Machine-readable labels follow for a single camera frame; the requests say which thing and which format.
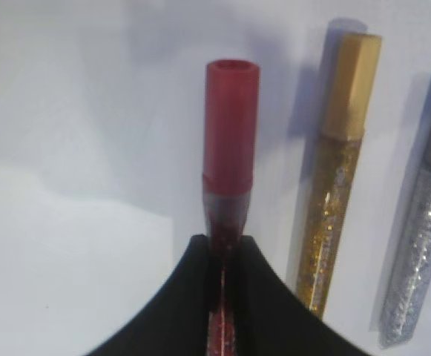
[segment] white background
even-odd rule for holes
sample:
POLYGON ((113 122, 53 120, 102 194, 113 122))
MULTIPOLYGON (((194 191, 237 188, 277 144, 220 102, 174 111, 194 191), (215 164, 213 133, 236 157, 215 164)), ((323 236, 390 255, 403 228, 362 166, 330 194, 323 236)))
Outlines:
POLYGON ((0 356, 88 352, 204 231, 213 59, 262 67, 246 233, 292 283, 331 42, 367 27, 384 45, 325 321, 431 355, 431 286, 410 343, 376 331, 430 125, 431 1, 0 0, 0 356))

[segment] translucent red cap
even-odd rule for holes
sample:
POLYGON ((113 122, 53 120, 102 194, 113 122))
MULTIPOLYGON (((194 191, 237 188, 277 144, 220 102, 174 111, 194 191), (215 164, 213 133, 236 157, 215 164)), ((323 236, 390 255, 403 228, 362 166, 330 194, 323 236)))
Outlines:
POLYGON ((204 189, 234 196, 253 185, 260 68, 221 59, 207 66, 204 189))

